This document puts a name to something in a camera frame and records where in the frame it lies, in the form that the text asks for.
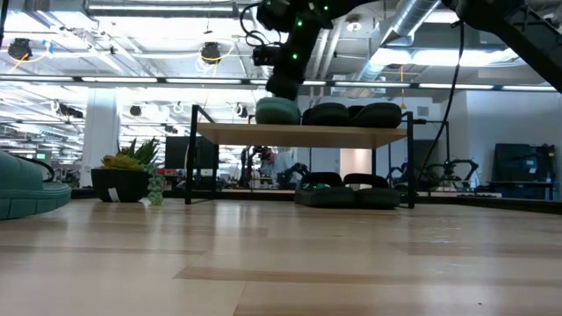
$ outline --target person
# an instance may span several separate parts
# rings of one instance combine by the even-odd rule
[[[295,161],[291,157],[291,153],[282,152],[275,153],[271,148],[268,148],[265,153],[265,160],[262,161],[262,167],[260,168],[262,173],[271,176],[277,183],[279,183],[278,175],[283,173],[287,169],[290,169],[295,165]],[[293,172],[291,174],[291,179],[289,183],[297,183],[298,176],[297,173]]]

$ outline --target ceiling light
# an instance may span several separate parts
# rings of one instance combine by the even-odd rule
[[[54,76],[54,75],[0,75],[0,79],[4,81],[56,81],[56,82],[71,82],[74,81],[72,77],[67,76]]]
[[[267,83],[267,80],[250,80],[249,83],[255,85],[264,85]]]
[[[211,6],[173,6],[173,5],[91,5],[90,10],[126,10],[126,11],[220,11],[232,12],[231,7]]]
[[[450,83],[420,83],[420,88],[427,89],[450,89],[451,87]]]
[[[460,65],[464,67],[482,67],[492,61],[492,53],[480,50],[466,50]],[[424,49],[416,52],[411,63],[425,66],[457,66],[458,51],[454,49]]]
[[[61,145],[59,144],[52,144],[52,143],[43,143],[40,144],[41,146],[45,146],[45,147],[60,147]]]
[[[194,83],[194,84],[241,84],[242,80],[240,79],[182,79],[182,78],[174,78],[174,79],[166,79],[168,83]]]
[[[312,86],[323,86],[323,85],[326,85],[326,82],[323,82],[323,81],[312,81],[312,80],[311,80],[311,81],[304,81],[302,84],[303,84],[303,85],[306,85],[306,86],[311,86],[311,85],[312,85]]]
[[[33,121],[33,120],[25,120],[18,122],[21,124],[41,124],[41,125],[65,125],[65,122],[61,121]]]
[[[363,83],[363,82],[338,82],[340,87],[360,87],[360,88],[408,88],[410,83]]]
[[[158,83],[156,78],[146,77],[82,77],[87,83]]]
[[[11,153],[11,154],[35,154],[35,150],[31,150],[31,149],[11,149],[11,150],[8,150],[8,153]]]
[[[184,106],[181,105],[181,102],[178,102],[177,104],[174,104],[174,113],[175,114],[179,114],[183,111],[184,111]]]
[[[361,23],[359,23],[359,22],[349,23],[347,28],[348,28],[348,31],[350,31],[350,32],[357,32],[357,31],[361,30]]]
[[[503,86],[505,91],[552,91],[556,92],[554,87],[549,86]]]

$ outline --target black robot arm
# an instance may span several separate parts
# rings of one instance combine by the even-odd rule
[[[562,35],[524,0],[442,0],[471,27],[500,37],[555,89],[562,92]],[[263,0],[257,18],[269,30],[288,32],[276,52],[266,90],[296,99],[321,29],[365,0]]]

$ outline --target wooden floor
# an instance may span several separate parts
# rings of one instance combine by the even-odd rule
[[[83,200],[0,222],[2,316],[560,314],[555,215]]]

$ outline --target wire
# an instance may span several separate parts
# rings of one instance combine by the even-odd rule
[[[257,36],[257,34],[262,35],[265,39],[267,39],[265,37],[265,35],[263,35],[261,32],[253,30],[253,31],[248,31],[248,29],[246,28],[246,26],[244,25],[244,16],[246,15],[246,12],[248,12],[250,9],[259,6],[259,3],[256,4],[251,4],[249,6],[247,6],[246,8],[244,8],[244,10],[242,10],[242,13],[240,14],[240,27],[242,28],[242,30],[244,31],[244,33],[246,33],[246,44],[248,44],[248,46],[251,47],[264,47],[265,46],[265,41],[263,39],[261,39],[260,37]],[[260,42],[260,45],[256,45],[256,44],[250,44],[248,42],[248,38],[252,38],[254,40],[257,40]]]
[[[445,110],[445,115],[443,116],[443,121],[441,122],[441,127],[439,128],[439,132],[437,132],[437,136],[433,140],[433,143],[431,144],[431,148],[429,149],[427,157],[425,157],[425,161],[421,166],[421,170],[425,170],[426,166],[428,165],[431,153],[435,149],[437,142],[439,141],[439,138],[441,137],[441,134],[443,133],[443,130],[445,128],[445,122],[447,122],[449,119],[450,107],[453,104],[453,98],[455,96],[455,87],[457,86],[458,72],[460,71],[460,60],[463,58],[463,52],[465,50],[465,22],[461,20],[458,23],[460,24],[460,47],[458,48],[458,63],[457,66],[455,67],[455,74],[453,75],[453,83],[450,87],[449,103],[447,103],[447,109]],[[420,175],[418,176],[416,184],[418,184],[421,181],[422,175],[423,173],[421,172]]]

